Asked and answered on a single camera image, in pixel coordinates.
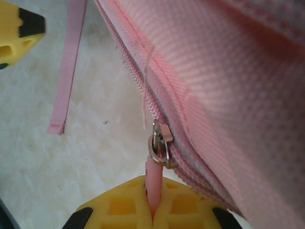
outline metal ring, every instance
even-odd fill
[[[166,162],[166,167],[168,167],[170,165],[170,151],[168,149],[168,145],[167,142],[163,140],[163,146],[164,146],[164,150],[165,150],[165,162]]]
[[[152,124],[152,148],[156,154],[158,154],[159,144],[160,144],[160,137],[162,136],[160,123],[158,119],[154,119]]]
[[[153,149],[153,136],[148,139],[148,152],[149,156],[154,160],[155,163],[161,166],[167,166],[163,158],[159,157]]]

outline pink zipper pull tab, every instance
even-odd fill
[[[152,221],[156,210],[161,203],[161,190],[162,190],[162,178],[163,178],[163,166],[154,163],[150,156],[147,157],[146,162],[146,192],[147,202],[151,210]]]

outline pink backpack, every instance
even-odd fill
[[[175,173],[256,229],[305,228],[305,1],[95,0]],[[86,0],[67,0],[62,134]]]

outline pink zipper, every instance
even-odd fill
[[[110,19],[108,18],[106,12],[102,8],[100,2],[98,0],[94,0],[101,15],[103,16],[108,29],[114,39],[114,41],[117,43],[118,47],[121,49],[123,57],[125,59],[125,62],[128,66],[128,69],[136,82],[138,88],[140,89],[141,93],[144,93],[144,80],[143,80],[143,74],[140,71],[139,67],[137,66],[134,59],[131,57],[129,51],[125,47],[123,41],[121,40],[118,32],[116,31],[115,27],[111,23]],[[153,117],[155,119],[158,119],[161,123],[166,124],[167,119],[165,115],[162,113],[162,110],[159,107],[158,100],[156,99],[154,93],[152,92],[149,85],[145,86],[145,96],[146,96],[146,102],[148,104],[149,110],[151,111]],[[183,154],[181,153],[177,142],[173,141],[169,144],[170,151],[172,153],[173,158],[176,160],[177,164],[179,165],[178,168],[174,169],[174,172],[178,175],[178,177],[185,182],[187,185],[192,187],[195,191],[207,196],[211,200],[217,202],[219,205],[228,208],[237,214],[241,214],[238,208],[233,206],[232,204],[225,201],[216,191],[214,191],[213,187],[210,185],[210,183],[202,177],[201,174],[199,174],[195,169],[193,169],[184,159]]]

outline black plastic part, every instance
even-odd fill
[[[213,208],[213,213],[222,229],[243,229],[230,212],[221,208]]]
[[[19,225],[0,199],[0,229],[20,229]]]
[[[45,19],[39,14],[19,8],[23,24],[19,26],[19,37],[27,37],[46,32]]]
[[[0,63],[0,70],[5,69],[8,65],[8,63]]]
[[[84,229],[92,212],[92,208],[83,208],[74,212],[62,229]]]

